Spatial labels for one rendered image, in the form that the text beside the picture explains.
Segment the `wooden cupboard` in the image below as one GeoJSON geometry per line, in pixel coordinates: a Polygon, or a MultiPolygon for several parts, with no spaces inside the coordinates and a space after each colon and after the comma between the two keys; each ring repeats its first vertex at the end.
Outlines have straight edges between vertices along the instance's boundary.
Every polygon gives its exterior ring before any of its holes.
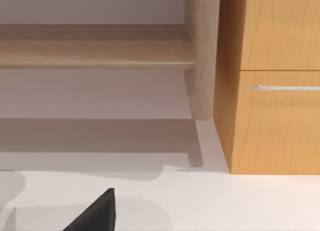
{"type": "Polygon", "coordinates": [[[246,0],[220,0],[213,119],[231,172],[241,68],[246,0]]]}

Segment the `wooden drawer front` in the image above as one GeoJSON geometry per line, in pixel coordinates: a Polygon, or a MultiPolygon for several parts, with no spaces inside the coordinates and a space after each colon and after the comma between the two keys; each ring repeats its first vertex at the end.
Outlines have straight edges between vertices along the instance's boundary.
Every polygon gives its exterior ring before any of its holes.
{"type": "Polygon", "coordinates": [[[243,70],[320,70],[320,0],[246,0],[243,70]]]}
{"type": "Polygon", "coordinates": [[[242,71],[231,172],[320,175],[320,91],[259,91],[258,84],[320,87],[320,71],[242,71]]]}

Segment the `pale wooden open shelf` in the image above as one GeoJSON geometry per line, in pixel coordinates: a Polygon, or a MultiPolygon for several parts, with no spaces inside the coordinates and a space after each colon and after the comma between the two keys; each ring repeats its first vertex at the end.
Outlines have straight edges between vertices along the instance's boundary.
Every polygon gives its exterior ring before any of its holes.
{"type": "Polygon", "coordinates": [[[220,0],[183,1],[182,24],[0,24],[0,69],[180,69],[210,120],[220,0]]]}

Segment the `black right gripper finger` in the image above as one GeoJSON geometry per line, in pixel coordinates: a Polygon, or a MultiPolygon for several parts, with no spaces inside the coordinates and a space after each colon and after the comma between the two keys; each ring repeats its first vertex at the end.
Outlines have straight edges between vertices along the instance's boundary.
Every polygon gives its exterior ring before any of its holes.
{"type": "Polygon", "coordinates": [[[115,189],[108,188],[62,231],[115,231],[115,189]]]}

